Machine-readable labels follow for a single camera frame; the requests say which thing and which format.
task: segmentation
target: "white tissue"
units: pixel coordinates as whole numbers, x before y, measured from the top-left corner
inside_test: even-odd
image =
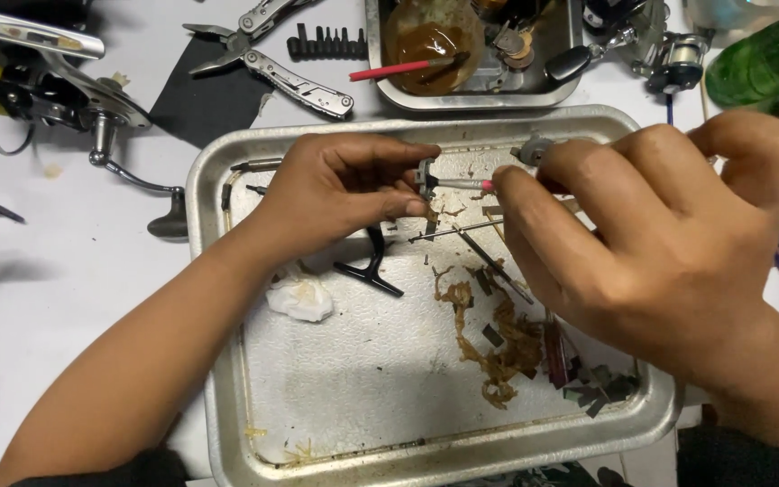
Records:
[[[316,276],[303,274],[296,264],[277,275],[280,280],[266,290],[270,309],[307,322],[320,322],[332,314],[332,295]]]

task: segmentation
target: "red brush handle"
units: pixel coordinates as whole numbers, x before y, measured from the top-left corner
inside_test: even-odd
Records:
[[[404,64],[395,64],[394,66],[384,66],[383,68],[366,69],[351,73],[352,82],[362,82],[363,80],[373,80],[375,78],[384,78],[390,74],[406,73],[416,71],[417,69],[426,69],[431,65],[428,61],[405,62]]]

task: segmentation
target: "fishing reel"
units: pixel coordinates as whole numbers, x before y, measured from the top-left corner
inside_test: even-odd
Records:
[[[185,190],[144,181],[113,161],[116,132],[121,127],[148,128],[149,114],[122,91],[111,78],[92,79],[68,63],[64,55],[101,59],[105,47],[97,37],[64,28],[0,15],[0,41],[37,50],[40,61],[20,62],[0,68],[0,113],[28,124],[24,142],[0,153],[16,155],[31,143],[39,121],[64,126],[79,133],[92,133],[94,147],[89,162],[103,167],[141,188],[170,193],[170,212],[147,225],[159,238],[188,236],[185,220]]]
[[[675,94],[702,80],[702,61],[710,39],[666,30],[669,7],[663,0],[582,0],[585,29],[596,40],[576,46],[545,64],[551,83],[578,78],[593,61],[614,50],[649,90]]]

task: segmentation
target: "white table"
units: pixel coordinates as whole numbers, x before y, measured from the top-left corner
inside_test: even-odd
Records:
[[[83,70],[92,77],[126,74],[131,84],[125,90],[148,109],[189,42],[180,25],[235,28],[253,1],[95,2],[92,8],[106,19],[101,36],[107,55]],[[681,11],[678,0],[668,3],[672,12]],[[678,17],[670,27],[684,31]],[[296,36],[297,22],[310,29],[329,25],[356,31],[364,25],[362,0],[324,0],[300,12],[262,39],[261,51],[289,59],[285,40]],[[366,67],[367,61],[308,61],[295,70],[351,94],[354,121],[401,116],[372,84],[347,82],[347,73]],[[643,83],[611,58],[591,68],[563,105],[612,105],[643,127],[665,122],[664,105],[644,91]],[[681,130],[702,123],[698,88],[676,96],[674,118]],[[317,123],[324,121],[276,95],[252,127]],[[0,127],[6,147],[15,147],[22,128],[9,130],[14,127],[1,117]],[[33,148],[13,158],[0,156],[0,204],[27,220],[15,225],[0,218],[0,458],[29,409],[68,363],[189,261],[188,245],[162,242],[146,232],[151,219],[167,213],[169,198],[92,167],[90,144],[88,136],[68,129],[42,128]],[[198,152],[152,128],[128,139],[117,161],[148,181],[184,184]],[[45,177],[45,167],[57,166],[57,178]],[[779,301],[778,282],[770,282],[767,291]],[[211,475],[201,396],[183,412],[171,443],[195,478]]]

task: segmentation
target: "black sandpaper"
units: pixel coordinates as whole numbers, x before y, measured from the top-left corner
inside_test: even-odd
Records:
[[[152,107],[155,125],[200,149],[225,133],[251,127],[261,97],[273,89],[255,78],[244,63],[198,77],[188,74],[225,50],[221,42],[191,39]]]

